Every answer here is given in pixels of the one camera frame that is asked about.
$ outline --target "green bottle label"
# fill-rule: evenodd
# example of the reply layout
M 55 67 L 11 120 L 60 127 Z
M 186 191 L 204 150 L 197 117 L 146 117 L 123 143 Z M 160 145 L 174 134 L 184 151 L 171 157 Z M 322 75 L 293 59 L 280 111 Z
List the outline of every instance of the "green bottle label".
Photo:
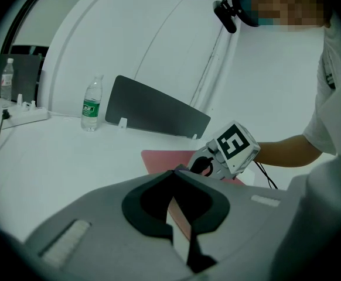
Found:
M 91 101 L 83 101 L 82 115 L 89 116 L 90 118 L 96 118 L 99 113 L 100 103 L 93 103 Z

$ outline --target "person's arm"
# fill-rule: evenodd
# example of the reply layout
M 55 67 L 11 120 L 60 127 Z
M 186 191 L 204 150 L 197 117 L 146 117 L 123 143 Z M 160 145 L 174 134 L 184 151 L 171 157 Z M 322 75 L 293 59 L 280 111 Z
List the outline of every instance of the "person's arm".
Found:
M 261 149 L 254 160 L 264 165 L 306 166 L 322 154 L 303 135 L 296 135 L 280 142 L 259 143 L 259 145 Z

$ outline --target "power strip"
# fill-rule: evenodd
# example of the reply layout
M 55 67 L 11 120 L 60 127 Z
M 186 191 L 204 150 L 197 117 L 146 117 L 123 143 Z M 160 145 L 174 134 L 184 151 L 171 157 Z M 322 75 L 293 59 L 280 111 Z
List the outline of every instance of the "power strip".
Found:
M 2 123 L 2 129 L 42 121 L 49 118 L 48 110 L 45 107 L 29 107 L 27 105 L 15 105 L 8 108 L 11 117 Z

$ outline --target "plastic bottle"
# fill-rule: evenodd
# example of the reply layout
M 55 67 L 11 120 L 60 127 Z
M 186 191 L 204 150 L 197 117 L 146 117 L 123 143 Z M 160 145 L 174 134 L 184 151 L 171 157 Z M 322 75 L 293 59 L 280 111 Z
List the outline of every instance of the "plastic bottle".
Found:
M 103 75 L 95 75 L 84 95 L 81 127 L 85 131 L 95 131 L 98 125 L 98 113 L 103 94 L 101 80 Z
M 7 108 L 11 106 L 12 101 L 12 80 L 13 80 L 13 59 L 6 61 L 6 66 L 1 75 L 1 94 L 0 97 L 5 100 L 2 107 Z

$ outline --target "sticker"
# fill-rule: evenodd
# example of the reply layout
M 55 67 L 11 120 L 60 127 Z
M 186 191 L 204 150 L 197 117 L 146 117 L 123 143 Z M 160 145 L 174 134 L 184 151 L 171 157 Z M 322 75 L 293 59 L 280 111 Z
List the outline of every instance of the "sticker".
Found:
M 88 100 L 83 101 L 82 115 L 90 118 L 96 118 L 99 113 L 100 103 L 94 103 Z
M 250 146 L 248 140 L 235 124 L 217 139 L 217 143 L 220 145 L 227 160 Z
M 12 85 L 12 74 L 3 74 L 1 75 L 1 85 L 7 86 Z
M 255 202 L 262 203 L 272 207 L 278 207 L 280 204 L 280 200 L 258 196 L 257 194 L 251 196 L 251 199 Z

